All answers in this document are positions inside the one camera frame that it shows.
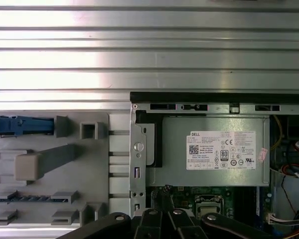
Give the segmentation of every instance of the white connector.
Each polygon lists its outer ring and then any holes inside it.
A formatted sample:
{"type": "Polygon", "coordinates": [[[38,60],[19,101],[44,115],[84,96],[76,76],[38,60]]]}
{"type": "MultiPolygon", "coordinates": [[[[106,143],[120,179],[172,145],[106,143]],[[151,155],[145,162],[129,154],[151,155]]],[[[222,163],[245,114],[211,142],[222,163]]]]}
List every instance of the white connector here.
{"type": "Polygon", "coordinates": [[[266,215],[266,222],[269,224],[269,225],[273,225],[273,224],[275,224],[275,222],[274,221],[272,221],[271,220],[271,216],[276,216],[274,213],[268,213],[267,215],[266,215]]]}

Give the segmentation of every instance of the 80 plus logo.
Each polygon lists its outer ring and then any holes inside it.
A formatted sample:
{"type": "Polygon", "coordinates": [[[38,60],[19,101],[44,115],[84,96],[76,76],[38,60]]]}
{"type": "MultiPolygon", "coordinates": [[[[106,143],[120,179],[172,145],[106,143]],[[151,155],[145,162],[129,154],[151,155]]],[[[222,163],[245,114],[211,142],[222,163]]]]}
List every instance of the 80 plus logo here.
{"type": "Polygon", "coordinates": [[[220,161],[228,161],[228,150],[220,151],[220,161]]]}

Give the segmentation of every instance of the slot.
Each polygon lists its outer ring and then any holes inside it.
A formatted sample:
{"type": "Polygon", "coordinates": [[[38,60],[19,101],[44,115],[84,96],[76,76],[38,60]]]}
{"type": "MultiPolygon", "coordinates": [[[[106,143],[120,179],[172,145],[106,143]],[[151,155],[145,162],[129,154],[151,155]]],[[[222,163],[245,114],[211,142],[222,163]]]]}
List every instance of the slot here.
{"type": "Polygon", "coordinates": [[[95,137],[95,124],[82,124],[82,139],[95,137]]]}
{"type": "Polygon", "coordinates": [[[176,104],[151,104],[151,110],[175,110],[176,104]]]}
{"type": "Polygon", "coordinates": [[[279,105],[274,105],[274,106],[257,105],[255,106],[255,111],[280,111],[280,106],[279,105]]]}
{"type": "Polygon", "coordinates": [[[208,111],[208,105],[195,105],[194,109],[196,111],[208,111]]]}
{"type": "Polygon", "coordinates": [[[140,178],[141,177],[140,168],[139,167],[134,168],[134,177],[135,178],[140,178]]]}
{"type": "Polygon", "coordinates": [[[182,110],[184,110],[184,111],[188,111],[188,110],[191,110],[192,108],[191,108],[191,105],[182,105],[181,107],[180,107],[182,110]]]}

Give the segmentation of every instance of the corrugated metal panel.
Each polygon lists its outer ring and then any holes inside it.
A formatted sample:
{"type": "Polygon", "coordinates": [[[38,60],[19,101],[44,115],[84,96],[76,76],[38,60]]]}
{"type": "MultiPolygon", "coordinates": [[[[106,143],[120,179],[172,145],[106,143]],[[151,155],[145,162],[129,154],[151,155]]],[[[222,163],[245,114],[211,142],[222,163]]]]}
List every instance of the corrugated metal panel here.
{"type": "Polygon", "coordinates": [[[113,182],[133,90],[299,93],[299,0],[0,0],[0,110],[107,111],[113,182]]]}

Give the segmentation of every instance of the blue plastic tab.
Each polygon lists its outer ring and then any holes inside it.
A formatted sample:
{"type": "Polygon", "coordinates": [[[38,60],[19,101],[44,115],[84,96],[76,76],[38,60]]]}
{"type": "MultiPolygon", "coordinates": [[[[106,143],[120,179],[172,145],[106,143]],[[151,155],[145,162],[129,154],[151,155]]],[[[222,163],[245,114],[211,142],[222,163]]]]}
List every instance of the blue plastic tab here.
{"type": "Polygon", "coordinates": [[[0,135],[53,134],[54,119],[0,116],[0,135]]]}

